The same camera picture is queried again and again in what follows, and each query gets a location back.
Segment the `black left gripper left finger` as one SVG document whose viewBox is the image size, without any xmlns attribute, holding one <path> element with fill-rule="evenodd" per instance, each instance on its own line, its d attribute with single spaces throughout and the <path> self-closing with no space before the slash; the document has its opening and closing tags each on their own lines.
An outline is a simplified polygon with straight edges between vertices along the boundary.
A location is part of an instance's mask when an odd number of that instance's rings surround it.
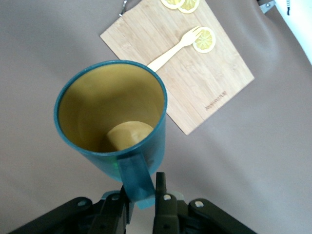
<svg viewBox="0 0 312 234">
<path fill-rule="evenodd" d="M 125 189 L 107 192 L 102 196 L 102 205 L 92 220 L 89 234 L 127 234 L 134 203 L 129 200 Z"/>
</svg>

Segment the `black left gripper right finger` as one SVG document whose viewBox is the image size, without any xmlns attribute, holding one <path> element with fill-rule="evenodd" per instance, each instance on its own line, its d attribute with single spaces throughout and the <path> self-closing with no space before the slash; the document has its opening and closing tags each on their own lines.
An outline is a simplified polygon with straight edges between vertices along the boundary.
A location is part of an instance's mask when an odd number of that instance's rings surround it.
<svg viewBox="0 0 312 234">
<path fill-rule="evenodd" d="M 156 174 L 153 234 L 179 234 L 177 199 L 167 192 L 165 173 Z"/>
</svg>

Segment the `teal cup with yellow inside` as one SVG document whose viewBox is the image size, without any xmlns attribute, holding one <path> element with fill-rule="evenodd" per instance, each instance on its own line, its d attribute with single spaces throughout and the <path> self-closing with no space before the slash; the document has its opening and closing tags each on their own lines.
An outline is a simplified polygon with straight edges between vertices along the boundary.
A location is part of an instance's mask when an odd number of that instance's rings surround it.
<svg viewBox="0 0 312 234">
<path fill-rule="evenodd" d="M 165 152 L 167 93 L 145 65 L 92 65 L 63 87 L 54 108 L 62 139 L 111 178 L 141 209 L 155 203 L 151 175 Z"/>
</svg>

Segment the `rectangular bamboo cutting board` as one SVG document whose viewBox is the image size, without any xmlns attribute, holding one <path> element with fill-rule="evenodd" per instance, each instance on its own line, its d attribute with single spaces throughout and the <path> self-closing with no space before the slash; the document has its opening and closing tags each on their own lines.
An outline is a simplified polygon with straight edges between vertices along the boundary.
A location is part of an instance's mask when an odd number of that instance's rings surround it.
<svg viewBox="0 0 312 234">
<path fill-rule="evenodd" d="M 184 14 L 160 0 L 141 0 L 101 34 L 119 59 L 147 65 L 196 26 L 215 33 L 213 50 L 203 54 L 184 47 L 157 71 L 167 90 L 167 113 L 186 135 L 254 79 L 206 1 Z"/>
</svg>

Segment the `pale wooden fork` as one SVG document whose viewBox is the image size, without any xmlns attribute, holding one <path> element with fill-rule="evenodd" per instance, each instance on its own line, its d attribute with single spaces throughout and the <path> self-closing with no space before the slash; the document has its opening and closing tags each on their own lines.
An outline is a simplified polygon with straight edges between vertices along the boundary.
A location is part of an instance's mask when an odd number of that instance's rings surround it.
<svg viewBox="0 0 312 234">
<path fill-rule="evenodd" d="M 158 71 L 166 62 L 168 62 L 178 51 L 186 46 L 193 44 L 201 35 L 202 29 L 197 26 L 186 32 L 178 44 L 173 46 L 170 50 L 156 58 L 154 61 L 147 65 L 152 71 Z"/>
</svg>

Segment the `lemon slice under fork tines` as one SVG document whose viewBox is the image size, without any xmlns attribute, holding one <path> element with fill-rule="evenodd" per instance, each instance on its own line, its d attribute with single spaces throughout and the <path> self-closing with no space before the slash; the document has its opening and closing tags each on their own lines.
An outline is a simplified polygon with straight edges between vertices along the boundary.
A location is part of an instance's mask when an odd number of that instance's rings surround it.
<svg viewBox="0 0 312 234">
<path fill-rule="evenodd" d="M 193 43 L 193 48 L 199 53 L 209 53 L 214 49 L 216 36 L 209 27 L 200 27 L 201 34 Z"/>
</svg>

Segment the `grey metal table bracket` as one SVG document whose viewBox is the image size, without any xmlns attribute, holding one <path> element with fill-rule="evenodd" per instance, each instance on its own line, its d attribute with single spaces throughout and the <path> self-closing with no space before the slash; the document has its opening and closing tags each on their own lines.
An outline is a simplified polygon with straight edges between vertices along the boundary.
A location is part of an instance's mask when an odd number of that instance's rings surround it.
<svg viewBox="0 0 312 234">
<path fill-rule="evenodd" d="M 260 10 L 262 11 L 263 14 L 268 13 L 276 5 L 276 1 L 275 0 L 257 0 L 257 3 L 258 3 L 259 8 L 260 8 Z"/>
</svg>

